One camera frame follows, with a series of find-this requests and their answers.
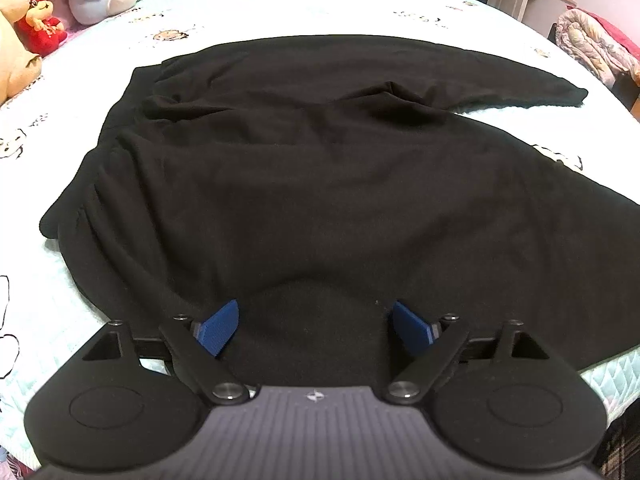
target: black mount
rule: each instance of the black mount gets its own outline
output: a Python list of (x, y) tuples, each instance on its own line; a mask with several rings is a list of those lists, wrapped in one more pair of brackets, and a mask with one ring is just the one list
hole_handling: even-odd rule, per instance
[[(496, 470), (542, 474), (590, 459), (606, 430), (601, 400), (521, 322), (491, 338), (470, 338), (453, 314), (439, 327), (440, 338), (382, 393), (387, 405), (421, 413), (442, 441)], [(193, 337), (190, 318), (168, 320), (160, 334), (132, 338), (126, 323), (108, 322), (36, 393), (24, 424), (42, 463), (139, 468), (183, 448), (209, 413), (255, 403)], [(165, 361), (175, 377), (143, 368), (140, 358)]]

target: yellow plush toy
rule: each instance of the yellow plush toy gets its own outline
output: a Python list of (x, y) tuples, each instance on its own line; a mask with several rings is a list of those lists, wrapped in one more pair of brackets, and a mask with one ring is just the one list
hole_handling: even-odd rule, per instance
[(30, 0), (0, 0), (0, 104), (35, 81), (42, 58), (22, 46), (12, 25), (26, 15)]

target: plaid fabric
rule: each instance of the plaid fabric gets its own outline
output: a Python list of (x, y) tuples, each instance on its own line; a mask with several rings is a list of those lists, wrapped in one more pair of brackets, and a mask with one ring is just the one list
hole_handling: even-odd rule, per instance
[(640, 480), (640, 400), (609, 427), (594, 464), (609, 480)]
[(16, 460), (10, 454), (7, 455), (6, 461), (9, 464), (9, 468), (11, 469), (11, 472), (15, 476), (15, 480), (22, 480), (23, 478), (26, 478), (31, 473), (33, 473), (31, 469), (25, 466), (22, 462)]

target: bedspread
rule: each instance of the bedspread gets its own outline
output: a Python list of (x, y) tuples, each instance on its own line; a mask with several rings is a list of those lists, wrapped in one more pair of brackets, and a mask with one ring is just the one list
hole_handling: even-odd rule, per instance
[(629, 72), (640, 86), (640, 61), (586, 12), (569, 9), (560, 15), (556, 43), (569, 56), (591, 70), (607, 88), (612, 88), (616, 76), (621, 72)]
[[(0, 337), (14, 334), (20, 343), (14, 368), (0, 380), (0, 445), (27, 466), (38, 466), (22, 425), (27, 402), (105, 321), (79, 293), (57, 243), (44, 239), (38, 222), (96, 145), (132, 70), (214, 44), (304, 34), (448, 44), (586, 88), (580, 108), (490, 108), (465, 115), (535, 144), (640, 203), (640, 124), (587, 69), (497, 9), (469, 0), (143, 0), (65, 42), (44, 60), (42, 76), (0, 107), (0, 139), (9, 141), (0, 152), (0, 212), (10, 213), (0, 214), (0, 276), (10, 286)], [(640, 392), (640, 354), (583, 377), (615, 418)]]

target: logo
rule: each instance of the logo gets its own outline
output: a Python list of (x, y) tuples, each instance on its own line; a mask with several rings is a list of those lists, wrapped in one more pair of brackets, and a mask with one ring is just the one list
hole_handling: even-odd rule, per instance
[(313, 390), (306, 394), (306, 398), (312, 400), (313, 402), (318, 402), (319, 400), (324, 399), (324, 393), (319, 392), (318, 390)]

